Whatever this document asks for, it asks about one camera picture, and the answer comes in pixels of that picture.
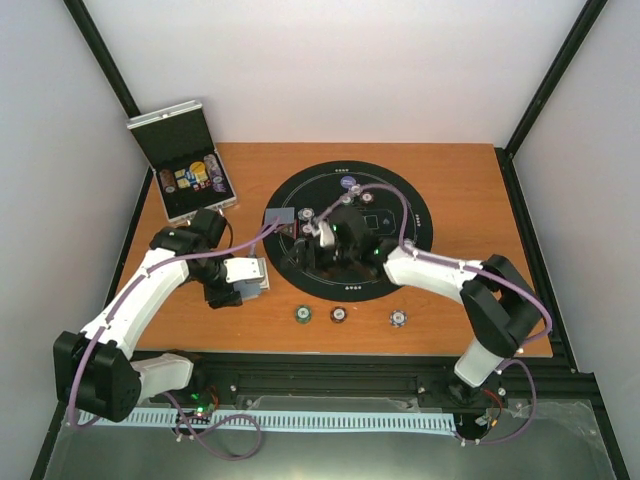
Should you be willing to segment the brown poker chip stack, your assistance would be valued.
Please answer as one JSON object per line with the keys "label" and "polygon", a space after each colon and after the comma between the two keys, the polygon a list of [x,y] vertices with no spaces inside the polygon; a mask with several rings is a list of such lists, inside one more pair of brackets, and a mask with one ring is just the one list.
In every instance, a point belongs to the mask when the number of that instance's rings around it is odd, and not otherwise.
{"label": "brown poker chip stack", "polygon": [[346,320],[347,316],[347,310],[341,306],[334,307],[330,312],[330,320],[336,324],[343,323]]}

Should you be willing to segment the red triangular all-in button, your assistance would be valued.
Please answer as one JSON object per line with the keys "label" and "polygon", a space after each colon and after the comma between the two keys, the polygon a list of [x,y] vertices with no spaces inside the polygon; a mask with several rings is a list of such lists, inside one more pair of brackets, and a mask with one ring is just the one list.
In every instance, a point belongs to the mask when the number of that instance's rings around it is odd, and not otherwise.
{"label": "red triangular all-in button", "polygon": [[298,238],[298,225],[296,223],[280,226],[277,231],[284,236],[296,240]]}

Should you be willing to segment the green poker chip stack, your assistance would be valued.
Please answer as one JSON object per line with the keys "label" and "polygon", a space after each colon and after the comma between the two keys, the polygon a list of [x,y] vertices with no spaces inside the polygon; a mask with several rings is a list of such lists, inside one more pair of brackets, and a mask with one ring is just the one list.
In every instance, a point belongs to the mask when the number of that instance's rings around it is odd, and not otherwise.
{"label": "green poker chip stack", "polygon": [[308,305],[299,305],[294,311],[294,318],[298,324],[308,324],[312,320],[312,309]]}

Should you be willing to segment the blue card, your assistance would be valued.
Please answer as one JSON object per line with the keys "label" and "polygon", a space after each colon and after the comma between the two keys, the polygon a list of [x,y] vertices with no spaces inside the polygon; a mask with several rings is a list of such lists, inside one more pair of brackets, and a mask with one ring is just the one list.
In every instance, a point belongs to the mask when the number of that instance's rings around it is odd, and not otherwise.
{"label": "blue card", "polygon": [[296,219],[294,207],[266,208],[264,212],[264,224],[277,225],[293,224]]}

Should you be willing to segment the purple small blind button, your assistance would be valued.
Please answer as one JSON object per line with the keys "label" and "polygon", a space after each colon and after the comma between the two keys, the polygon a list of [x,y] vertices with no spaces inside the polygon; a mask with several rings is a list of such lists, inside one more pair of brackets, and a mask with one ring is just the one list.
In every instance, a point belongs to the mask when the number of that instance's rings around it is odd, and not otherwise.
{"label": "purple small blind button", "polygon": [[351,189],[357,184],[357,181],[352,176],[343,176],[340,179],[340,185],[345,189]]}

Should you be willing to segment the blue poker chip stack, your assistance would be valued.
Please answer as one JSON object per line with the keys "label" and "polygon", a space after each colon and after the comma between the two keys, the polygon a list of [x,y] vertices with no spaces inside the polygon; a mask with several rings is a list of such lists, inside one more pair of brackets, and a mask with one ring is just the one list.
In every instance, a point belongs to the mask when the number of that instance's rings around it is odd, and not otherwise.
{"label": "blue poker chip stack", "polygon": [[408,315],[405,311],[394,310],[391,312],[389,320],[390,320],[390,324],[394,328],[401,328],[406,325],[408,320]]}

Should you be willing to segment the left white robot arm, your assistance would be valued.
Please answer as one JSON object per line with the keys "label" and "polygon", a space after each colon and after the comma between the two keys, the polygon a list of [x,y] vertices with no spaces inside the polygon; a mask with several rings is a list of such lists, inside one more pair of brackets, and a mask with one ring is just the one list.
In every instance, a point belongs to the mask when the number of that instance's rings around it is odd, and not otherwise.
{"label": "left white robot arm", "polygon": [[196,355],[170,351],[131,359],[162,304],[181,285],[197,281],[212,308],[238,306],[241,295],[227,280],[230,253],[216,247],[227,227],[218,211],[200,209],[187,226],[165,227],[150,243],[135,275],[80,332],[62,332],[53,345],[56,393],[78,423],[82,410],[114,422],[142,401],[174,391],[186,402],[201,400],[208,378]]}

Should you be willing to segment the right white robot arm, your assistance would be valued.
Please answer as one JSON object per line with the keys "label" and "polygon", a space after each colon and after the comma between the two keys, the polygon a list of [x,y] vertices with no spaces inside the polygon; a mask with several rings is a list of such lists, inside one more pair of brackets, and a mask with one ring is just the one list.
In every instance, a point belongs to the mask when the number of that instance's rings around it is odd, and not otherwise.
{"label": "right white robot arm", "polygon": [[399,287],[418,288],[463,306],[473,339],[453,373],[468,389],[480,388],[506,368],[534,339],[538,324],[552,319],[542,302],[505,257],[486,261],[455,259],[426,252],[402,236],[385,237],[370,229],[353,207],[339,207],[307,225],[285,261],[303,272],[360,270]]}

